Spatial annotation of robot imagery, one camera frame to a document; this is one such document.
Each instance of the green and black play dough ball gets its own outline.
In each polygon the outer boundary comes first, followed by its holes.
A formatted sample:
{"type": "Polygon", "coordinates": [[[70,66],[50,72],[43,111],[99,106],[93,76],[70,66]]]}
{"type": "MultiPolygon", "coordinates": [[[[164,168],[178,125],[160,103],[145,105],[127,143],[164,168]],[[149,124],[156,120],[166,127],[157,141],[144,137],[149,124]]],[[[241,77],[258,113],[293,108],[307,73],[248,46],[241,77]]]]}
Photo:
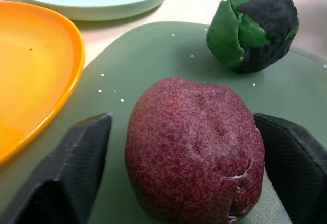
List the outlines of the green and black play dough ball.
{"type": "Polygon", "coordinates": [[[206,40],[223,66],[251,73],[283,57],[298,28],[293,0],[226,0],[220,2],[206,40]]]}

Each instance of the green cutting board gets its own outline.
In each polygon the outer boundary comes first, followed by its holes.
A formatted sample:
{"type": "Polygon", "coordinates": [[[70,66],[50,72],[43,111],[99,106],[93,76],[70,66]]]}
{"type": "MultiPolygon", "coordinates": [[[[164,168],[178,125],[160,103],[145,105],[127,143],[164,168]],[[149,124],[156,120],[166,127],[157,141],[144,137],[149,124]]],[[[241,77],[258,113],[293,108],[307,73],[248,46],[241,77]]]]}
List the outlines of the green cutting board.
{"type": "MultiPolygon", "coordinates": [[[[0,172],[0,213],[36,164],[70,125],[113,113],[105,173],[90,224],[150,224],[125,170],[129,116],[141,94],[167,77],[231,87],[253,112],[305,126],[327,148],[327,62],[293,48],[276,64],[247,75],[226,71],[206,46],[208,26],[159,22],[138,27],[104,50],[84,71],[74,94],[53,122],[0,172]]],[[[241,224],[291,223],[267,175],[261,198],[241,224]]]]}

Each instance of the orange plastic plate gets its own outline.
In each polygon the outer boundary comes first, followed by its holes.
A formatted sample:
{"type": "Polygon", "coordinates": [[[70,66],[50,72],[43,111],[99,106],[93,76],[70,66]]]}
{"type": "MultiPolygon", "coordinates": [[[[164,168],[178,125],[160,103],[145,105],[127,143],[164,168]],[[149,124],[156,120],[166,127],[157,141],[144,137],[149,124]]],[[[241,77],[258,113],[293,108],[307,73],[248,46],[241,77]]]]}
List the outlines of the orange plastic plate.
{"type": "Polygon", "coordinates": [[[0,165],[60,111],[83,71],[76,26],[50,9],[0,2],[0,165]]]}

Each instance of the white table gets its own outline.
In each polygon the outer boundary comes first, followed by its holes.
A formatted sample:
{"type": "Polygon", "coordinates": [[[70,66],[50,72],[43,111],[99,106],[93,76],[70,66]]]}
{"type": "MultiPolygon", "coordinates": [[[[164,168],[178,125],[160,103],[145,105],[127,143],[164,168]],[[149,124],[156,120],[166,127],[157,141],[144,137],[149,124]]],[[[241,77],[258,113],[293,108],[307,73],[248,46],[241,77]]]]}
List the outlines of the white table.
{"type": "MultiPolygon", "coordinates": [[[[74,23],[82,32],[85,67],[125,32],[150,22],[187,21],[210,24],[220,0],[166,0],[159,8],[129,19],[74,23]]],[[[327,60],[327,0],[294,0],[300,29],[293,45],[327,60]]]]}

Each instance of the maroon dough lump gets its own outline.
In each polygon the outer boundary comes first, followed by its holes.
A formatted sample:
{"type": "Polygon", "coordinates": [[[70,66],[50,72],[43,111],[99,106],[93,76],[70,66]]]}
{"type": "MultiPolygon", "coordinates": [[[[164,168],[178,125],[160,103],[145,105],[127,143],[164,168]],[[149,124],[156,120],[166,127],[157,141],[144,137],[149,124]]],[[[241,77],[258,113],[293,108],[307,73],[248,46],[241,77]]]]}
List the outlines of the maroon dough lump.
{"type": "Polygon", "coordinates": [[[136,103],[125,161],[150,217],[219,224],[244,218],[258,202],[264,154],[253,115],[230,88],[170,78],[136,103]]]}

